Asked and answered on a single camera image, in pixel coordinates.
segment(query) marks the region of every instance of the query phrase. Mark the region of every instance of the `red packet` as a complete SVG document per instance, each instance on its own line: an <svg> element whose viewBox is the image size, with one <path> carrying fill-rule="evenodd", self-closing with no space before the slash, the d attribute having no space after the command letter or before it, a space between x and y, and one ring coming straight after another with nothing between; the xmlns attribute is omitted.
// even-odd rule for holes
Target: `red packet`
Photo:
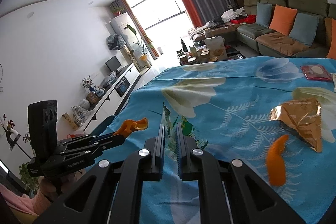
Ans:
<svg viewBox="0 0 336 224"><path fill-rule="evenodd" d="M308 80L332 81L330 73L322 65L301 66L301 69Z"/></svg>

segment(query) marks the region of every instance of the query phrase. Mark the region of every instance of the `monitor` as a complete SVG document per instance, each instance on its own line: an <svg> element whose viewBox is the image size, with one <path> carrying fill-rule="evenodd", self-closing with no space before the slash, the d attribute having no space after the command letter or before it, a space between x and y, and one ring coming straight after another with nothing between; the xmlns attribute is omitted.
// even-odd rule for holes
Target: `monitor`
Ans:
<svg viewBox="0 0 336 224"><path fill-rule="evenodd" d="M121 64L115 56L108 60L105 64L110 69L110 71L115 71L117 74L120 72L118 69L121 67Z"/></svg>

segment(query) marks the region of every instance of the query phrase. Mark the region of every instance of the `tv stand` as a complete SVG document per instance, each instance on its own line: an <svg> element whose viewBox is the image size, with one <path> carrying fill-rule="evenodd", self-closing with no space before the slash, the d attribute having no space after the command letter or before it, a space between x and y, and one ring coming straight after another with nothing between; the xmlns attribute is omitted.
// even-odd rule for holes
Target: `tv stand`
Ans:
<svg viewBox="0 0 336 224"><path fill-rule="evenodd" d="M123 77L126 77L126 79L129 81L130 87L127 89L125 94L120 97L114 87ZM85 123L78 129L78 133L80 131L84 131L85 134L90 134L108 116L117 115L126 103L139 79L140 73L134 64L130 64L121 68L119 74L117 74L117 77L108 87L105 88L104 95L101 96L97 102L91 105L91 107L88 109L93 110L93 112L85 121Z"/></svg>

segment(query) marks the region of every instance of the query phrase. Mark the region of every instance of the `orange peel piece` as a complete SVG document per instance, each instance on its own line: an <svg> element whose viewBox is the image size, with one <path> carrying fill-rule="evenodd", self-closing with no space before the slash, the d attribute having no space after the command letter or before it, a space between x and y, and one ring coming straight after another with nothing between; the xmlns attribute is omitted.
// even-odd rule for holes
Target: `orange peel piece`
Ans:
<svg viewBox="0 0 336 224"><path fill-rule="evenodd" d="M281 186L286 182L285 162L281 153L285 150L288 135L283 135L272 143L266 156L266 167L269 183L272 186Z"/></svg>
<svg viewBox="0 0 336 224"><path fill-rule="evenodd" d="M124 138L127 138L129 135L132 134L132 132L139 131L139 130L145 130L148 127L148 119L143 118L139 121L134 120L125 120L120 128L113 134L117 135L123 135Z"/></svg>

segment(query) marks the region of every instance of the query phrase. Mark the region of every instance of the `gold foil wrapper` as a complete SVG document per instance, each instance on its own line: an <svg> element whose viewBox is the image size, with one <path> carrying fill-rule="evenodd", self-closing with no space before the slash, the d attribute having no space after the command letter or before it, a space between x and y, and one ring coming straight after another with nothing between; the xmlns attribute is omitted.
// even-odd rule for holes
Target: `gold foil wrapper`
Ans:
<svg viewBox="0 0 336 224"><path fill-rule="evenodd" d="M315 98L284 102L271 110L269 120L284 122L316 152L322 152L321 104Z"/></svg>

